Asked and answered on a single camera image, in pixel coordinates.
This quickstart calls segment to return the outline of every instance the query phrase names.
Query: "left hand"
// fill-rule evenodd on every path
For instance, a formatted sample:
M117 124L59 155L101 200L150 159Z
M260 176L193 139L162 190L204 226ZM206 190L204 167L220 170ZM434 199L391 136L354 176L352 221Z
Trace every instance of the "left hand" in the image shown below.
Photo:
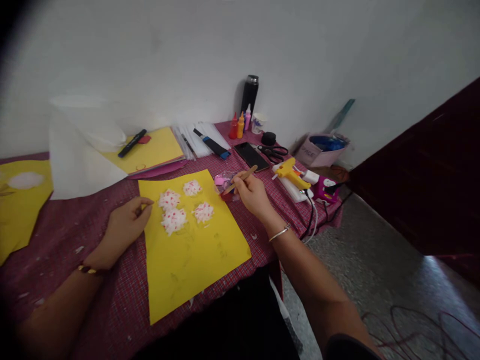
M135 197L113 210L105 236L84 263L94 269L112 268L127 248L144 231L154 202L146 197Z

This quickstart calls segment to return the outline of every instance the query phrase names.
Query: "red paint bottle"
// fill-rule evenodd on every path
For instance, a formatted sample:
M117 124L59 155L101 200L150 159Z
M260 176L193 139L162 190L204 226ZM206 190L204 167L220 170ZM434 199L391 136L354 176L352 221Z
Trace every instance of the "red paint bottle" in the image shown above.
M237 130L238 130L238 121L237 121L237 112L235 111L235 115L233 116L233 119L231 120L230 133L228 134L228 137L230 139L236 139L237 138Z

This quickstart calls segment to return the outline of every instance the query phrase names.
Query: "wooden brush handle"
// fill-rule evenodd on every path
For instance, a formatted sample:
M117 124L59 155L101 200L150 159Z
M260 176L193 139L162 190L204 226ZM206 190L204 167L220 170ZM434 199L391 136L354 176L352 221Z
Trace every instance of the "wooden brush handle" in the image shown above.
M255 164L253 165L250 169L248 169L247 172L245 172L242 176L240 176L240 179L242 180L245 180L246 178L248 178L250 175L252 175L254 173L255 170L257 170L258 166ZM226 190L222 193L222 194L228 194L229 192L231 192L233 189L235 189L235 186L236 184L233 183L232 185L230 185L229 187L226 188Z

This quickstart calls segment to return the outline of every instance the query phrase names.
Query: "black pants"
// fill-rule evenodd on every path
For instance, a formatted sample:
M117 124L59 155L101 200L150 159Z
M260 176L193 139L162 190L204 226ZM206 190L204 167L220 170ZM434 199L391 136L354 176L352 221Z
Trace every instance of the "black pants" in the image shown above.
M147 345L135 359L299 359L270 286L268 266L238 287Z

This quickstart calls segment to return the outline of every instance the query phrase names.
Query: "yellow paper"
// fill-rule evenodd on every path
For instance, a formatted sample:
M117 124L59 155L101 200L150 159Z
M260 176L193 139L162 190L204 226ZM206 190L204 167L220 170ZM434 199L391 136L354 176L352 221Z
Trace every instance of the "yellow paper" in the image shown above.
M197 180L203 190L195 197L183 192L185 183ZM188 222L171 236L160 224L164 211L153 205L145 228L146 272L150 324L169 314L205 288L252 257L249 245L227 204L215 192L208 170L167 181L139 181L140 195L155 202L167 189L179 193L178 208L185 209ZM192 211L207 202L212 219L197 223Z
M163 127L147 135L151 137L149 142L135 145L123 158L118 157L118 152L101 154L127 174L138 173L159 164L167 164L184 156L170 127ZM133 138L133 136L128 137L126 143L128 144Z
M28 190L8 186L10 178L25 172L43 175L43 182ZM50 161L15 161L0 165L0 266L8 256L30 242L37 216L54 187Z

